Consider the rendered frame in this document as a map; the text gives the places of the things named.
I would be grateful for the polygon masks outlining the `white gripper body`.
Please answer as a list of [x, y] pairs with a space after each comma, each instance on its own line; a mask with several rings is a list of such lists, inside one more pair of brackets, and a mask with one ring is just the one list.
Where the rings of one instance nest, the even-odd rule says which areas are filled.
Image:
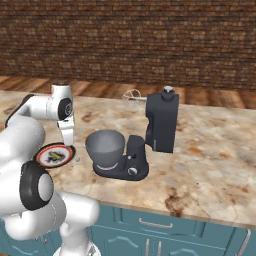
[[71, 146], [74, 142], [74, 125], [63, 123], [60, 126], [63, 142], [66, 146]]

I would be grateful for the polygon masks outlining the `grey mixer bowl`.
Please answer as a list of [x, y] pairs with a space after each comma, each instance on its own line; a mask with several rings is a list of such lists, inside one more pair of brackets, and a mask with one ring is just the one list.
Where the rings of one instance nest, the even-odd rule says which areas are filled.
[[98, 130], [87, 137], [85, 147], [93, 163], [108, 170], [123, 156], [125, 138], [116, 130]]

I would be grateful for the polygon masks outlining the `dark grey stand mixer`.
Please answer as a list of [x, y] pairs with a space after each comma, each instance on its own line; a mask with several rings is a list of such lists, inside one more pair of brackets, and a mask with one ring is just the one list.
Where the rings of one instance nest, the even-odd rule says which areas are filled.
[[172, 153], [178, 117], [179, 95], [171, 86], [161, 93], [149, 94], [145, 115], [148, 119], [145, 138], [130, 135], [125, 142], [124, 152], [111, 169], [103, 170], [93, 163], [94, 172], [102, 177], [128, 181], [140, 181], [149, 173], [145, 145], [154, 152]]

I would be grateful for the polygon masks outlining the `red rimmed round plate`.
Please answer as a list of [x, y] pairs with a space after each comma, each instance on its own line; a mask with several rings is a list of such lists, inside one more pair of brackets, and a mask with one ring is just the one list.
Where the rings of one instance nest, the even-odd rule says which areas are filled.
[[[65, 158], [58, 162], [47, 162], [49, 152], [53, 151], [59, 154], [63, 154]], [[45, 169], [53, 169], [66, 165], [75, 156], [76, 149], [74, 146], [66, 146], [62, 142], [51, 143], [43, 146], [35, 155], [34, 160], [37, 161]]]

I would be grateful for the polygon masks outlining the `silver whisk attachment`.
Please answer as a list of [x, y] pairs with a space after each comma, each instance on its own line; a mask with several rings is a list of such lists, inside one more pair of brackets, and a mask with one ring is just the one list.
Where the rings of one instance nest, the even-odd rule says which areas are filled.
[[125, 92], [122, 99], [133, 107], [138, 107], [141, 101], [146, 101], [147, 98], [141, 95], [141, 92], [137, 89], [131, 89]]

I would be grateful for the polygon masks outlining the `teal cupboard door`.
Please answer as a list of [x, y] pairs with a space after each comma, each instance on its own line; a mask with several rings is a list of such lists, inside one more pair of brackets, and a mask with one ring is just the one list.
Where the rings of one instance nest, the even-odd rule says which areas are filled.
[[154, 238], [142, 233], [93, 226], [91, 236], [101, 256], [144, 256], [146, 239], [150, 239], [149, 256], [153, 252]]
[[9, 256], [53, 256], [60, 246], [59, 231], [46, 234], [44, 239], [14, 240], [7, 234], [4, 221], [0, 219], [0, 253]]
[[[227, 256], [236, 256], [246, 238], [247, 230], [242, 228], [237, 228], [236, 232], [232, 238], [229, 253]], [[256, 256], [256, 230], [251, 231], [248, 244], [242, 254], [242, 256]]]
[[167, 238], [155, 238], [154, 256], [162, 241], [161, 256], [225, 256], [225, 249]]

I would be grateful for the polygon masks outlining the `teal drawer front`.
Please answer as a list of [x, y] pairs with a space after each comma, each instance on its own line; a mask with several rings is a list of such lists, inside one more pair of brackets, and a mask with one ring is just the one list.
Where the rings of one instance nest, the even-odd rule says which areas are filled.
[[[164, 216], [159, 214], [147, 213], [142, 211], [128, 210], [117, 208], [113, 211], [114, 221], [120, 225], [126, 225], [129, 229], [137, 229], [144, 232], [151, 232], [161, 234], [164, 236], [184, 235], [201, 237], [204, 232], [205, 223], [178, 218], [173, 216]], [[154, 227], [145, 226], [139, 223], [138, 219], [142, 218], [143, 221], [169, 225], [173, 223], [172, 229], [159, 229]]]

